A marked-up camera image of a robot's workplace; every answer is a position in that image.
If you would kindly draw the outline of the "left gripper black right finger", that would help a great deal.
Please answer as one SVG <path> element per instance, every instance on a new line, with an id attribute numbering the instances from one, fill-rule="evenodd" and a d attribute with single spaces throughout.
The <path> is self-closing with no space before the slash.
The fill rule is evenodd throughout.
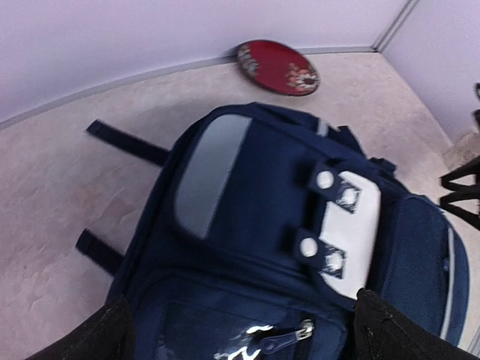
<path id="1" fill-rule="evenodd" d="M 360 288 L 353 321 L 357 359 L 476 359 L 431 334 L 375 292 Z"/>

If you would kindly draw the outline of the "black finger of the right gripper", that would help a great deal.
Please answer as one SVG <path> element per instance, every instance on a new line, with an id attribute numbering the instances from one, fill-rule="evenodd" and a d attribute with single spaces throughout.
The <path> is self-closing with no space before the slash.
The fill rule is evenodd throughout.
<path id="1" fill-rule="evenodd" d="M 455 180 L 465 176 L 474 176 L 474 184 L 458 184 Z M 464 200 L 479 200 L 479 157 L 452 170 L 440 178 L 441 186 L 450 193 L 439 198 L 439 207 L 457 216 L 472 227 L 479 227 L 479 211 L 476 213 L 454 205 Z"/>

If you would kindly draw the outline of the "navy blue backpack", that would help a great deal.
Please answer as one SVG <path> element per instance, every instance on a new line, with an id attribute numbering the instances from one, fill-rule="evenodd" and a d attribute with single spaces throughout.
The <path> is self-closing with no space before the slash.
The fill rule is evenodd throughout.
<path id="1" fill-rule="evenodd" d="M 352 359 L 362 288 L 459 343 L 464 243 L 348 127 L 249 103 L 170 150 L 98 120 L 88 133 L 161 167 L 125 254 L 90 232 L 76 245 L 127 299 L 136 359 Z"/>

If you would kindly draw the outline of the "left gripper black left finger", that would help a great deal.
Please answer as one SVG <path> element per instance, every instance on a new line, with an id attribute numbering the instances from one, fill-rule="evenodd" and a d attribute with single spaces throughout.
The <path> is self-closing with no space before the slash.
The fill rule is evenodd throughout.
<path id="1" fill-rule="evenodd" d="M 133 359 L 135 332 L 128 303 L 119 296 L 30 360 Z"/>

